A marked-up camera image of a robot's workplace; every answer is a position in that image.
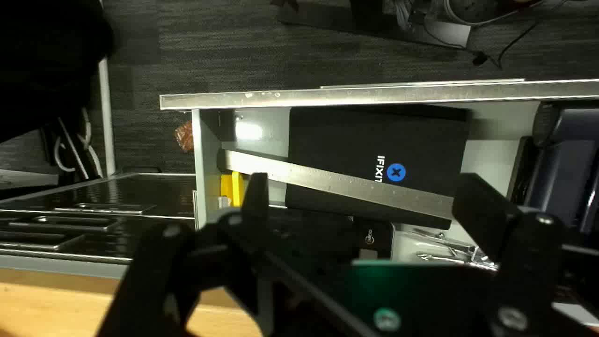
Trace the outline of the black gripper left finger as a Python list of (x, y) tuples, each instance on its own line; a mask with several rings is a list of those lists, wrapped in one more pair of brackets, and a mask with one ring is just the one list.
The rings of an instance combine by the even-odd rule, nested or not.
[(193, 230), (156, 224), (141, 239), (98, 337), (192, 337), (188, 322), (210, 288), (227, 286), (242, 309), (270, 333), (270, 297), (252, 266), (252, 254), (233, 232), (268, 211), (268, 176), (253, 174), (242, 209)]

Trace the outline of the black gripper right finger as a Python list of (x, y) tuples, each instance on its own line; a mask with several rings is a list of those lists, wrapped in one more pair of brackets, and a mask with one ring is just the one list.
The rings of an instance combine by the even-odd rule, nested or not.
[(499, 264), (486, 309), (493, 337), (577, 337), (579, 324), (553, 307), (564, 224), (523, 211), (478, 174), (463, 174), (454, 215)]

